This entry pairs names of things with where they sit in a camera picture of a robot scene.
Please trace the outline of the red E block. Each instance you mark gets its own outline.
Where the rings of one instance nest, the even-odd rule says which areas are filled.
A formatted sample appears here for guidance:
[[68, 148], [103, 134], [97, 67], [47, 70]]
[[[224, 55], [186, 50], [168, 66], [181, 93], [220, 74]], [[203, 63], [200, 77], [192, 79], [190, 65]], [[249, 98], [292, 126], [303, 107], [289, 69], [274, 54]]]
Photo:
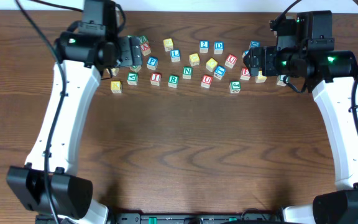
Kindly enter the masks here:
[[240, 79], [241, 80], [250, 80], [251, 78], [251, 75], [250, 75], [250, 72], [247, 68], [243, 67], [242, 70], [241, 70], [241, 76], [240, 76]]

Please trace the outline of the green R block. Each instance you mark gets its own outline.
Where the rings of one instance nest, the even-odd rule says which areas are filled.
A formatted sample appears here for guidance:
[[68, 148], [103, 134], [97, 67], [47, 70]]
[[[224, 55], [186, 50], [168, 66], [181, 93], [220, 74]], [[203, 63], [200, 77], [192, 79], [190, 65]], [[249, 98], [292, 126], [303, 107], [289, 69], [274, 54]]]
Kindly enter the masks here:
[[168, 86], [171, 88], [177, 88], [179, 81], [179, 76], [177, 75], [170, 75], [168, 79]]

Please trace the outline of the green N block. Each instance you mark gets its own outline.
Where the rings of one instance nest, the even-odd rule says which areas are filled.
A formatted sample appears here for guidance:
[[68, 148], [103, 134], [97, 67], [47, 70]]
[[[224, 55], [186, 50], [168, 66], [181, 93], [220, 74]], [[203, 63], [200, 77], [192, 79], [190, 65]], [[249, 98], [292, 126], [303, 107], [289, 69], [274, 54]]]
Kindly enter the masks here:
[[193, 69], [191, 67], [183, 67], [182, 77], [183, 79], [190, 80], [192, 78]]

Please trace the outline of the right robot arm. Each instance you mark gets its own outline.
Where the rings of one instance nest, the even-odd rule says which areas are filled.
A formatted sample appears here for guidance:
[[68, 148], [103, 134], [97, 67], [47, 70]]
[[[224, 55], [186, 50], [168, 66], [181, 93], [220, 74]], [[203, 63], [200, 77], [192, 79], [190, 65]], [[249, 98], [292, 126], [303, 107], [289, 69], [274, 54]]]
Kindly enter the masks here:
[[334, 159], [336, 191], [282, 211], [287, 223], [358, 223], [358, 64], [335, 50], [330, 11], [300, 12], [270, 22], [277, 43], [251, 45], [243, 61], [252, 76], [303, 78], [322, 114]]

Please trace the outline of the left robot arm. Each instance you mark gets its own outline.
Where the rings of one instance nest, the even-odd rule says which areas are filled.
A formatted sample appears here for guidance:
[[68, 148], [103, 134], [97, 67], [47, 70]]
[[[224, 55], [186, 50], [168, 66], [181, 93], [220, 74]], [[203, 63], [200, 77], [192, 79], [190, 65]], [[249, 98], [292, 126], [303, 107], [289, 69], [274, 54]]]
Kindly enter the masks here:
[[140, 41], [122, 35], [126, 16], [114, 1], [86, 0], [82, 18], [54, 42], [53, 86], [38, 138], [6, 181], [37, 223], [109, 223], [93, 184], [78, 177], [78, 152], [91, 100], [105, 71], [142, 64]]

